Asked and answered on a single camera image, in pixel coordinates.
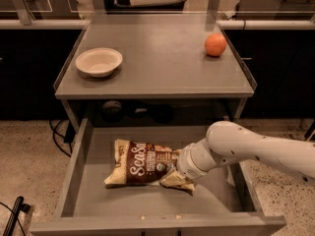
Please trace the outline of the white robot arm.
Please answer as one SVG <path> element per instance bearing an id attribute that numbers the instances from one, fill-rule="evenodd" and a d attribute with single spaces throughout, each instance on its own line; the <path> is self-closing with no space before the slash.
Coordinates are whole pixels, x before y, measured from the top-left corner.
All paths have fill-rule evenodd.
<path id="1" fill-rule="evenodd" d="M 255 160 L 302 183 L 315 185 L 315 146 L 311 142 L 270 137 L 234 122 L 186 128 L 176 141 L 182 145 L 175 165 L 159 180 L 167 188 L 195 191 L 219 186 L 227 167 Z"/>

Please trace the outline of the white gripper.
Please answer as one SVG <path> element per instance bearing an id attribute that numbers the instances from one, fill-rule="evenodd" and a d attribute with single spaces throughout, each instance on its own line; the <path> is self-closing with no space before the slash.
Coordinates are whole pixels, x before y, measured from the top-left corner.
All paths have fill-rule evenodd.
<path id="1" fill-rule="evenodd" d="M 166 188 L 175 188 L 194 192 L 192 180 L 205 176 L 216 167 L 212 151 L 205 139 L 192 143 L 180 152 L 177 158 L 176 169 L 171 169 L 159 183 Z"/>

